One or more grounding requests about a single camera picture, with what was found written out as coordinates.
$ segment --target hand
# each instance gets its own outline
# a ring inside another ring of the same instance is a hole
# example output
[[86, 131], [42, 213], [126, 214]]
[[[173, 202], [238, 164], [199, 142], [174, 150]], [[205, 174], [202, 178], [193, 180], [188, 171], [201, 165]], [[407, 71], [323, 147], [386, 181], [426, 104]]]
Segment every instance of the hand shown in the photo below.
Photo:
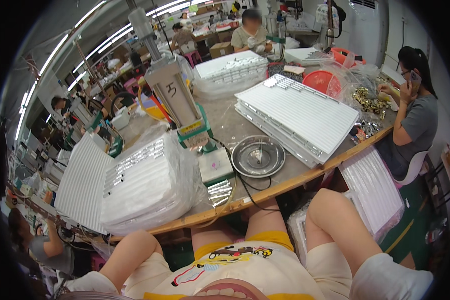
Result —
[[265, 51], [264, 45], [258, 45], [257, 48], [255, 49], [255, 52], [257, 52], [257, 53], [262, 53], [264, 51]]
[[393, 93], [392, 88], [388, 84], [379, 84], [378, 85], [378, 92], [383, 92], [388, 95], [391, 95]]
[[51, 191], [46, 192], [45, 197], [43, 198], [43, 202], [50, 204], [52, 203], [53, 193]]
[[412, 81], [404, 82], [400, 86], [400, 101], [408, 105], [410, 102], [415, 100], [417, 95], [412, 96]]
[[253, 47], [255, 47], [255, 45], [257, 45], [258, 41], [254, 36], [249, 37], [246, 42], [248, 43], [248, 47], [250, 49], [252, 49]]

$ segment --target workbench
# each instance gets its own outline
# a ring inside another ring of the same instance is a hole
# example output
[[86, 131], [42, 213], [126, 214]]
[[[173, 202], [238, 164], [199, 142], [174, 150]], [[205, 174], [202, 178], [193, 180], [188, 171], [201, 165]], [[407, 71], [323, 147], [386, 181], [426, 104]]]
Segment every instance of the workbench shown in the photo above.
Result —
[[[195, 98], [195, 101], [203, 106], [210, 122], [214, 137], [230, 149], [232, 149], [238, 144], [238, 142], [247, 136], [265, 135], [264, 132], [259, 130], [255, 127], [255, 125], [247, 121], [235, 111], [234, 105], [237, 102], [235, 97], [220, 100], [204, 100]], [[333, 153], [331, 158], [324, 165], [318, 165], [313, 169], [310, 169], [287, 152], [284, 166], [280, 169], [280, 171], [271, 177], [270, 188], [262, 191], [256, 191], [252, 188], [248, 188], [248, 191], [252, 195], [253, 200], [256, 203], [260, 203], [297, 188], [300, 185], [303, 185], [304, 183], [307, 183], [312, 179], [333, 170], [343, 161], [353, 157], [357, 153], [360, 153], [360, 151], [365, 148], [372, 146], [374, 143], [384, 138], [385, 135], [390, 133], [393, 128], [395, 117], [396, 113], [390, 109], [387, 109], [385, 119], [381, 121], [383, 128], [379, 133], [373, 135], [358, 145], [355, 145], [350, 139], [350, 135], [347, 135], [344, 141]], [[129, 125], [120, 131], [120, 134], [125, 139], [125, 146], [130, 147], [133, 145], [133, 143], [140, 137], [138, 133], [144, 132], [151, 124], [155, 123], [157, 123], [157, 121], [154, 121], [147, 116], [136, 116], [132, 118]], [[268, 178], [255, 179], [243, 177], [243, 179], [247, 183], [259, 189], [264, 189], [269, 184]], [[230, 179], [232, 186], [234, 184], [234, 180], [234, 178]], [[221, 215], [228, 215], [230, 213], [248, 208], [252, 205], [253, 203], [247, 199], [247, 193], [242, 183], [239, 181], [236, 185], [234, 201], [225, 211], [222, 212]], [[214, 219], [217, 213], [220, 213], [222, 209], [222, 206], [212, 208], [212, 205], [208, 200], [201, 201], [199, 204], [192, 207], [192, 209], [185, 213], [180, 219], [174, 220], [157, 228], [153, 228], [149, 230], [149, 232], [151, 234], [159, 234], [201, 224]], [[111, 241], [119, 241], [120, 239], [122, 239], [122, 237], [112, 237]]]

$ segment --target machine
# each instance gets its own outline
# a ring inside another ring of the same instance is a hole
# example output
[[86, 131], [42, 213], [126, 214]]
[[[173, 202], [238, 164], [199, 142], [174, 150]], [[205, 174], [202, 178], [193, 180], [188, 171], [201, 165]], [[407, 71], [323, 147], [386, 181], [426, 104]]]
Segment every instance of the machine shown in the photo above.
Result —
[[133, 0], [128, 0], [127, 4], [132, 10], [128, 19], [138, 39], [148, 48], [152, 59], [144, 79], [156, 97], [162, 101], [172, 128], [177, 129], [180, 145], [184, 148], [199, 148], [204, 153], [198, 158], [203, 183], [212, 185], [217, 180], [232, 177], [234, 173], [228, 155], [225, 151], [215, 151], [217, 146], [205, 110], [195, 103], [182, 76], [177, 57], [160, 53], [145, 10], [137, 8]]

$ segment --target black hair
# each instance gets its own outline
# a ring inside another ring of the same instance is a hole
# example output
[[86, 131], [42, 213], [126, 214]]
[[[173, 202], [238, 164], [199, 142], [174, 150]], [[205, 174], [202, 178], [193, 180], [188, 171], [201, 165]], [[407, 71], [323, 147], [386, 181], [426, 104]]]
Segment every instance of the black hair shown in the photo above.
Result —
[[173, 24], [173, 26], [172, 26], [172, 29], [182, 29], [183, 28], [183, 26], [182, 26], [182, 24], [180, 24], [180, 23], [175, 23], [175, 24]]
[[437, 94], [432, 86], [429, 60], [421, 49], [412, 48], [410, 46], [401, 48], [398, 52], [398, 61], [400, 61], [403, 67], [407, 70], [417, 69], [420, 72], [420, 77], [422, 78], [421, 85], [425, 87], [428, 92], [432, 93], [435, 98], [437, 98]]
[[242, 23], [246, 24], [246, 20], [261, 20], [262, 15], [256, 9], [247, 9], [242, 14]]
[[22, 213], [18, 208], [14, 207], [8, 214], [8, 231], [10, 232], [10, 239], [12, 243], [18, 246], [18, 250], [25, 252], [24, 238], [20, 235]]
[[55, 109], [55, 105], [59, 104], [61, 100], [62, 100], [62, 98], [59, 96], [53, 97], [52, 98], [52, 109]]

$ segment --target stainless steel dish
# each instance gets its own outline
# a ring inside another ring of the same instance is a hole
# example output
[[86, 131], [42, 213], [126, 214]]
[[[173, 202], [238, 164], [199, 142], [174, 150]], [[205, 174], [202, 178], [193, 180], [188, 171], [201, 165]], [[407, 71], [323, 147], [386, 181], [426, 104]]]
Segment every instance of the stainless steel dish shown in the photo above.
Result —
[[233, 148], [232, 164], [242, 175], [264, 178], [283, 167], [285, 150], [278, 141], [269, 136], [248, 136]]

